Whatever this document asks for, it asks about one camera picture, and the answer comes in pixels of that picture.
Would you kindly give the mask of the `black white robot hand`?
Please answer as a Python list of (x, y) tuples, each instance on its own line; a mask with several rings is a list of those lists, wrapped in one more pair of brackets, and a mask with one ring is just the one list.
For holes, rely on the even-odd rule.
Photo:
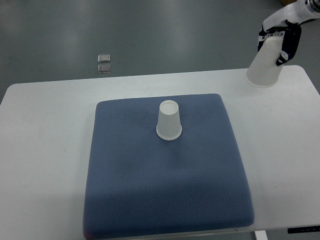
[(266, 39), (270, 37), (283, 38), (276, 65), (284, 65), (296, 55), (302, 34), (302, 28), (299, 24), (316, 18), (316, 0), (297, 0), (284, 6), (263, 21), (258, 34), (257, 51), (260, 51)]

